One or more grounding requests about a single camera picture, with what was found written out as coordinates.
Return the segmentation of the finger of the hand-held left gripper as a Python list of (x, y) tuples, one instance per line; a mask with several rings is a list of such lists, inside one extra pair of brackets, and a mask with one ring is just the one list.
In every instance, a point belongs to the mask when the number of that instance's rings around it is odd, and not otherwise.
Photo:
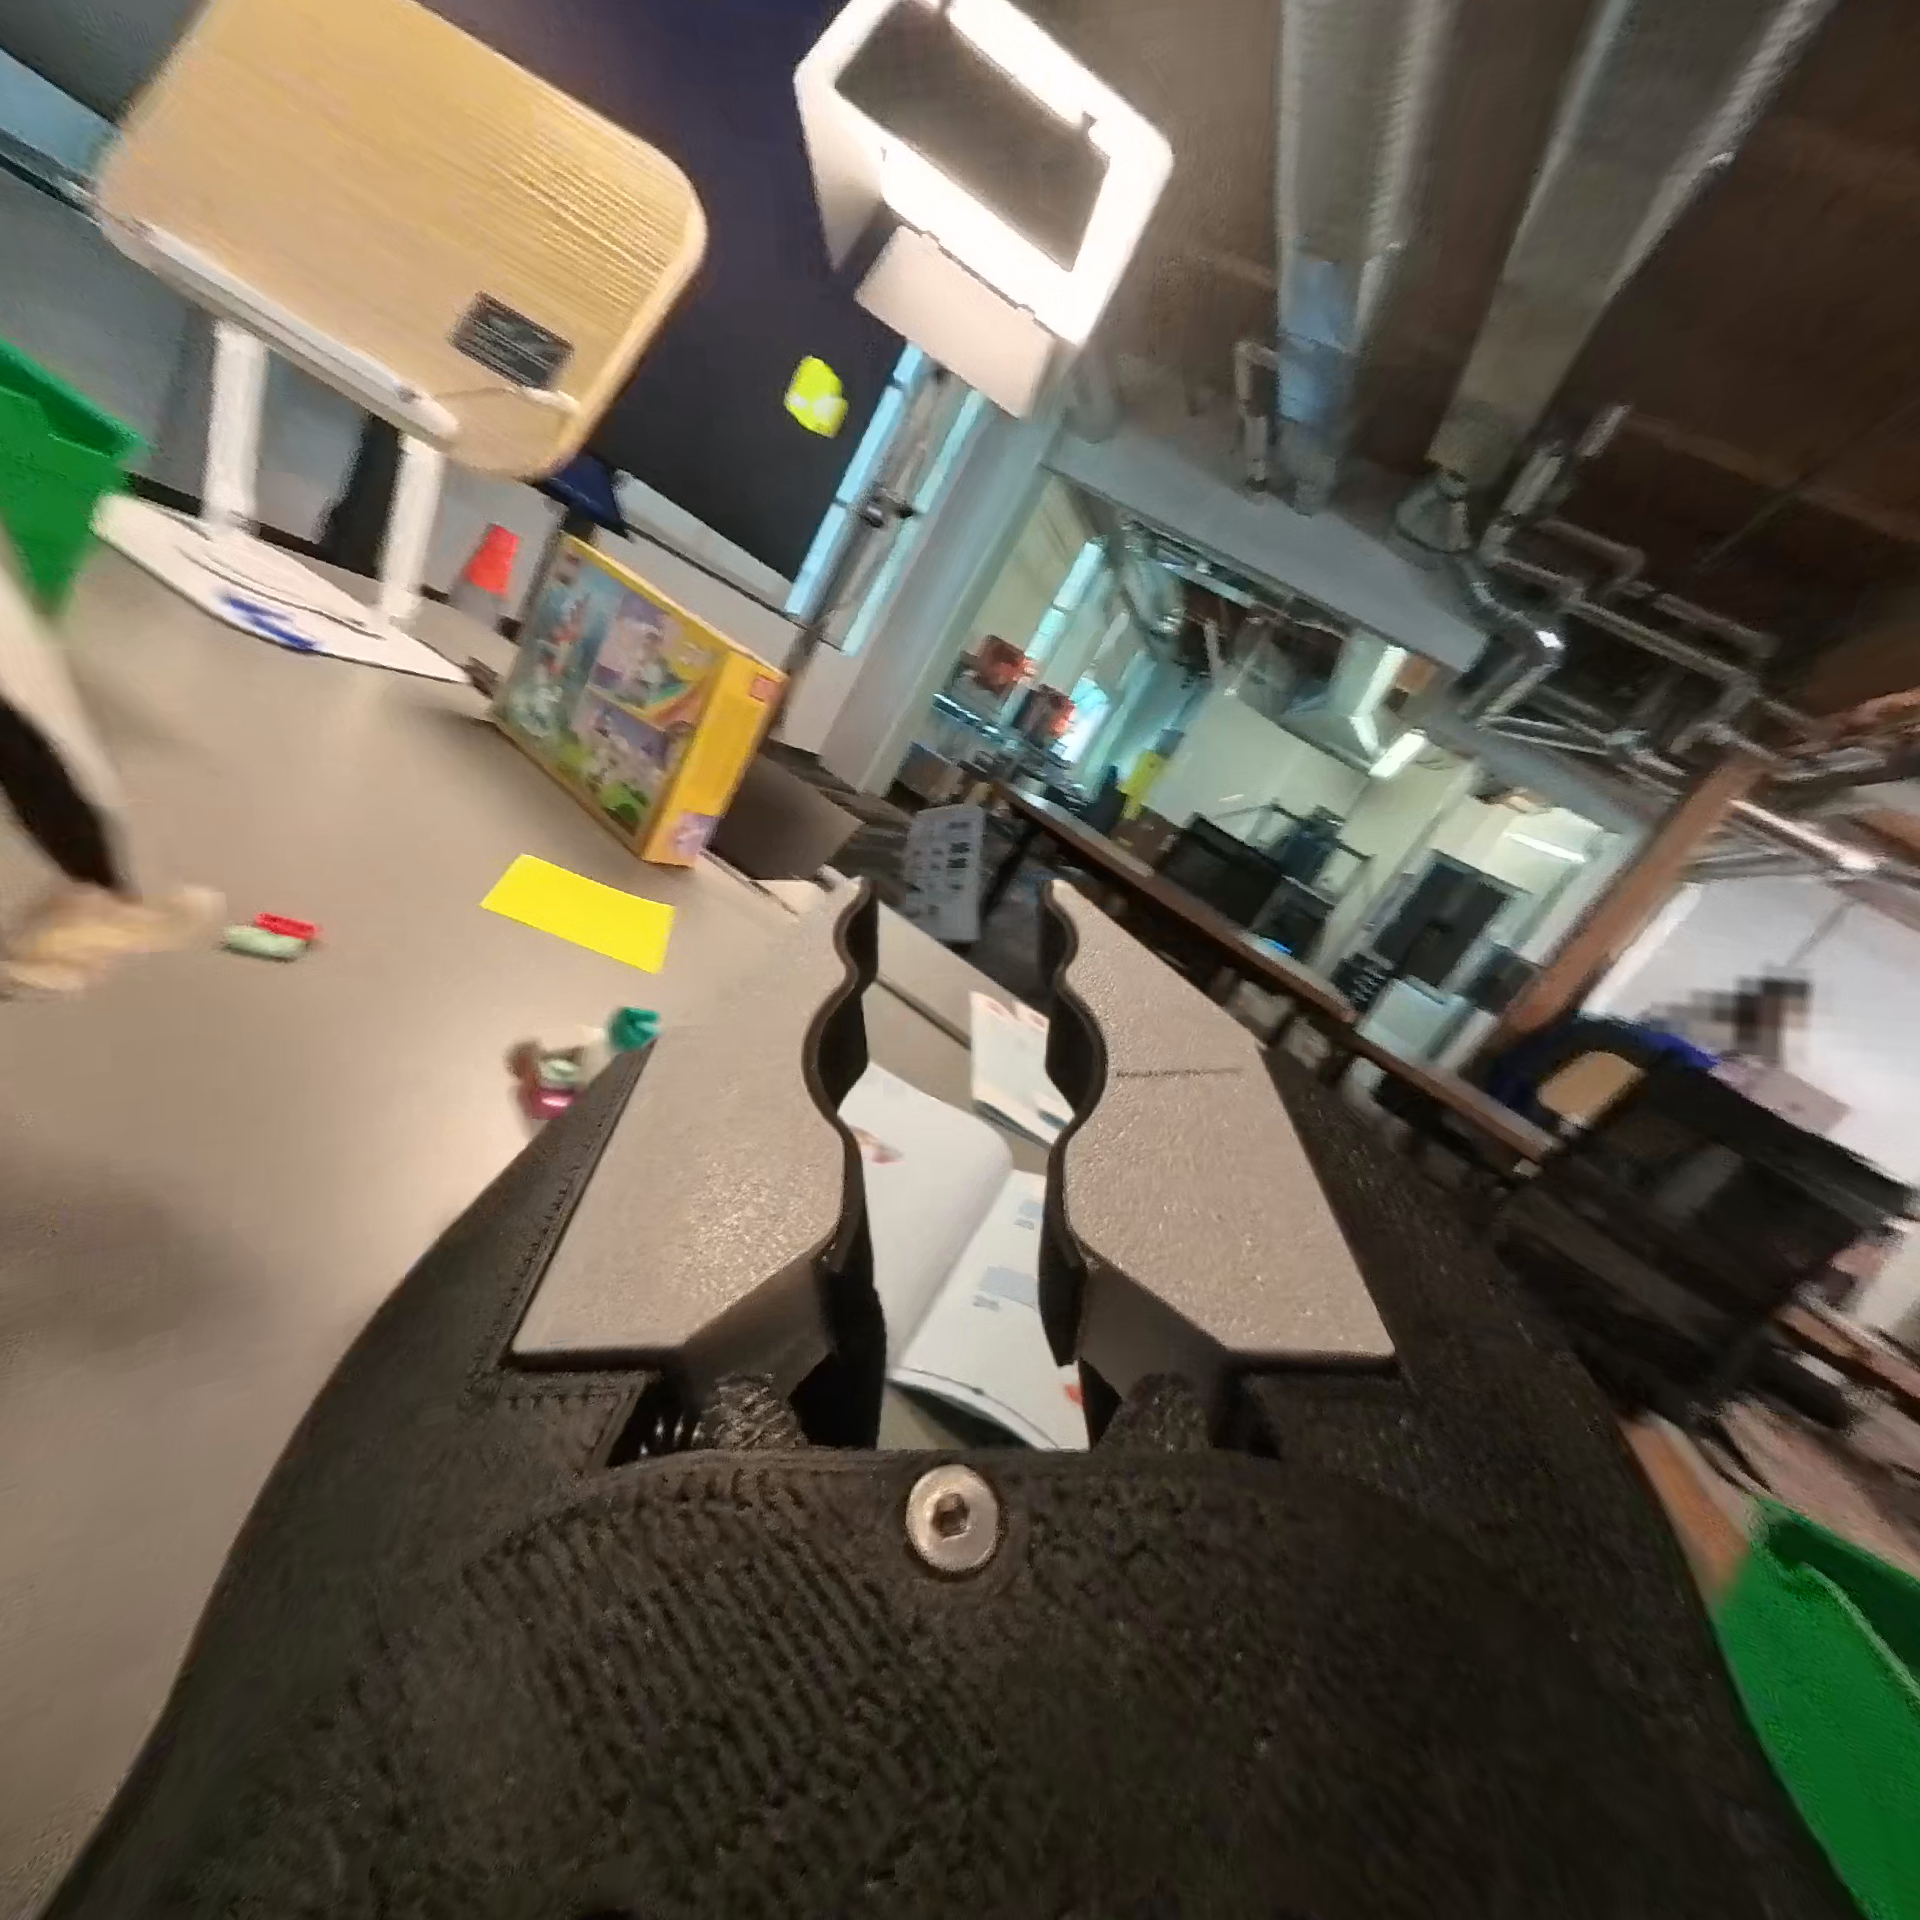
[(199, 949), (224, 925), (226, 900), (196, 885), (132, 899), (69, 885), (2, 941), (2, 1000), (45, 1000), (89, 985), (142, 959)]

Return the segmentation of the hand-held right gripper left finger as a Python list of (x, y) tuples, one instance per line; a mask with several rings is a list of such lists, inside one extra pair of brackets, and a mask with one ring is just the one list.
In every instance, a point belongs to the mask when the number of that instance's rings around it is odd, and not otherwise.
[(877, 899), (840, 880), (647, 1050), (511, 1336), (527, 1368), (815, 1368), (861, 1223)]

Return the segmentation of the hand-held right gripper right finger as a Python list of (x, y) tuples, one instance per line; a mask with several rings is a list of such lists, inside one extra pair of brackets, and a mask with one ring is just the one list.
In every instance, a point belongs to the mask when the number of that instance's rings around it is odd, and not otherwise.
[(1386, 1368), (1393, 1340), (1254, 1039), (1082, 893), (1042, 891), (1040, 1313), (1082, 1368)]

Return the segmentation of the white lego unicorn model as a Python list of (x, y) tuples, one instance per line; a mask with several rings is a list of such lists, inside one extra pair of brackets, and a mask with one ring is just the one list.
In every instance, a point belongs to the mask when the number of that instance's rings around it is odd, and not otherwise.
[(618, 1007), (600, 1024), (585, 1024), (558, 1040), (519, 1040), (504, 1055), (519, 1115), (537, 1129), (565, 1115), (617, 1058), (648, 1050), (661, 1016), (647, 1007)]

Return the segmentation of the lego instruction booklet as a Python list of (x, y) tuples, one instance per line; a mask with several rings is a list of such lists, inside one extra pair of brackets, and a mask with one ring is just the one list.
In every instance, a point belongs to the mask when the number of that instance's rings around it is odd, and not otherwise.
[(951, 1032), (892, 988), (861, 1001), (871, 1066), (840, 1117), (861, 1156), (885, 1381), (932, 1432), (1087, 1445), (1082, 1388), (1040, 1321), (1045, 1165), (1066, 1107), (1047, 1021), (961, 989)]

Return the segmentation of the yellow lego set box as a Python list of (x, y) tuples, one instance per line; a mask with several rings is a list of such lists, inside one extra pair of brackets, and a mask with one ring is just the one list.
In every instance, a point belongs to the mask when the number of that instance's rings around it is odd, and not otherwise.
[(519, 623), (488, 715), (626, 851), (690, 869), (783, 690), (782, 667), (567, 536)]

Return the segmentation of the long dark table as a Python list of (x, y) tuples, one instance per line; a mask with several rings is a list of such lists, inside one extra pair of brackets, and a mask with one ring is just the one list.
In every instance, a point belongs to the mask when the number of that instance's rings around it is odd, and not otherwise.
[(1229, 924), (1210, 905), (1199, 903), (1178, 885), (1146, 869), (1113, 839), (1078, 823), (1065, 808), (1032, 797), (1017, 786), (993, 779), (983, 786), (1013, 823), (1013, 847), (981, 900), (986, 919), (1005, 899), (1015, 876), (1038, 844), (1066, 856), (1076, 869), (1092, 874), (1097, 891), (1114, 897), (1122, 913), (1146, 914), (1174, 925), (1189, 941), (1210, 959), (1208, 988), (1237, 981), (1258, 981), (1284, 1000), (1289, 1019), (1305, 1019), (1326, 1040), (1319, 1074), (1328, 1085), (1342, 1084), (1354, 1066), (1380, 1069), (1384, 1084), (1396, 1084), (1420, 1097), (1430, 1114), (1479, 1141), (1504, 1173), (1537, 1168), (1557, 1152), (1557, 1138), (1504, 1105), (1489, 1100), (1460, 1074), (1415, 1063), (1392, 1047), (1360, 1034), (1358, 1010), (1319, 973), (1305, 964), (1262, 946), (1253, 936)]

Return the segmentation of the white sheet with blue marks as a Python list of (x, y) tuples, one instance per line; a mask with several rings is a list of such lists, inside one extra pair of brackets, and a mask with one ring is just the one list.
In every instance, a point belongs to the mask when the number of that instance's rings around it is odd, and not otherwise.
[(378, 602), (353, 596), (253, 536), (132, 496), (109, 496), (93, 532), (191, 608), (280, 651), (445, 687), (468, 682)]

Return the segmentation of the green plastic bin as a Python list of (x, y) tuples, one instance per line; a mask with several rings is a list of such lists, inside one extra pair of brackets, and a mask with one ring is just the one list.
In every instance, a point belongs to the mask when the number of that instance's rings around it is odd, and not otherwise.
[(12, 343), (2, 343), (2, 523), (24, 592), (64, 611), (95, 546), (93, 517), (145, 442)]
[(1858, 1912), (1916, 1917), (1916, 1575), (1757, 1499), (1712, 1623), (1768, 1762)]

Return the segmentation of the yellow paper sheet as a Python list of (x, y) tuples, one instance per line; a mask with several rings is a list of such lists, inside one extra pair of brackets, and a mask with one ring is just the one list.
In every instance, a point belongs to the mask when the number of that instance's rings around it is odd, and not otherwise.
[(663, 972), (676, 924), (673, 905), (590, 880), (540, 856), (517, 856), (480, 908), (644, 973)]

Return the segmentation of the dark grey box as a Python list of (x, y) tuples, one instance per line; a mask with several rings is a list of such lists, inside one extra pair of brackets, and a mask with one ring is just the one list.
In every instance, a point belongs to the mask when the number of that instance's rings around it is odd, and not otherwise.
[(754, 754), (706, 856), (748, 880), (815, 880), (861, 833), (807, 769), (776, 748)]

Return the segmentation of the white printed sign sheet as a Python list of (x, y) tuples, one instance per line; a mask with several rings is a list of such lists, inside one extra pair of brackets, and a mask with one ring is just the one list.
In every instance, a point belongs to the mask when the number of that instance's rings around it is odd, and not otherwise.
[(903, 842), (898, 914), (932, 941), (964, 949), (981, 928), (986, 810), (924, 808)]

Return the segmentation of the wooden-top white stand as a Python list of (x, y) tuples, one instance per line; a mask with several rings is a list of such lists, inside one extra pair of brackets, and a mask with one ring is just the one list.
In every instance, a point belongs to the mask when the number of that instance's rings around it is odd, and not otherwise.
[(124, 256), (210, 319), (208, 529), (262, 543), (273, 357), (397, 429), (374, 602), (405, 629), (445, 467), (561, 469), (709, 239), (671, 159), (402, 3), (204, 4), (89, 200)]

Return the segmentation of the wooden support post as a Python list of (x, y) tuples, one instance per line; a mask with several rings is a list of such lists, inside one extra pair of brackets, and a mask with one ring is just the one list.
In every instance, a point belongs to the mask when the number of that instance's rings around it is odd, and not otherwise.
[(1480, 1058), (1569, 1018), (1660, 917), (1689, 863), (1736, 802), (1753, 797), (1767, 777), (1767, 762), (1754, 749), (1725, 749), (1712, 769), (1686, 777), (1640, 848), (1607, 880), (1542, 972), (1504, 1008), (1480, 1044)]

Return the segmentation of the smooth metal ceiling duct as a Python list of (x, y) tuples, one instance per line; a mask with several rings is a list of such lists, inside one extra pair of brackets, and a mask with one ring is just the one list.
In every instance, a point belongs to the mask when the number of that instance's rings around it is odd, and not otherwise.
[(1607, 309), (1738, 153), (1832, 3), (1590, 4), (1429, 467), (1504, 479)]

